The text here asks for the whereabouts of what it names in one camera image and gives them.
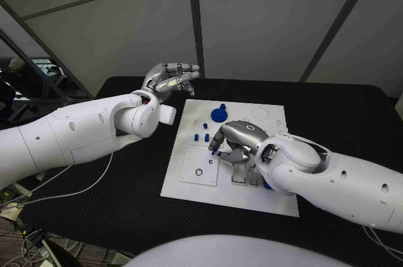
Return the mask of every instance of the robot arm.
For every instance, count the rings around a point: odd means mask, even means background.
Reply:
[[[0,189],[55,167],[90,162],[172,125],[176,109],[162,104],[173,90],[193,93],[199,66],[159,64],[132,94],[80,103],[28,125],[0,131]],[[117,136],[117,130],[127,133]]]
[[[231,153],[215,151],[225,138]],[[343,154],[319,154],[307,142],[286,133],[270,137],[255,124],[234,121],[221,127],[209,149],[234,164],[255,155],[255,171],[278,193],[301,195],[358,224],[403,233],[403,175]]]

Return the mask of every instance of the white board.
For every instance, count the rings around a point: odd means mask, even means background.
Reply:
[[[211,113],[221,104],[227,105],[229,118],[218,123]],[[234,120],[252,122],[270,135],[288,131],[284,106],[188,100],[162,196],[300,217],[297,197],[284,196],[265,188],[264,177],[255,175],[251,169],[254,161],[234,167],[211,155],[205,135],[209,134],[211,141],[221,126]],[[221,151],[229,150],[225,143]]]

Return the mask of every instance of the black table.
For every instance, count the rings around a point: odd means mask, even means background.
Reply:
[[[114,77],[98,98],[140,89],[142,77]],[[403,121],[373,86],[199,79],[195,99],[286,106],[290,132],[403,173]],[[61,236],[117,250],[143,252],[201,234],[237,234],[313,250],[355,266],[399,266],[365,235],[362,226],[317,209],[299,197],[301,218],[160,197],[183,113],[185,92],[166,104],[176,107],[173,126],[116,152],[109,174],[84,194],[25,207],[22,219]],[[87,188],[110,157],[77,165],[34,198]],[[61,169],[50,171],[50,179]],[[403,236],[379,232],[385,243],[403,248]]]

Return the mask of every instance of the circular hole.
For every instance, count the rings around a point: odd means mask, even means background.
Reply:
[[[342,172],[340,177],[342,177],[343,180],[347,180],[347,172],[346,171]]]
[[[382,185],[382,191],[383,191],[383,193],[389,193],[389,185],[388,184]]]

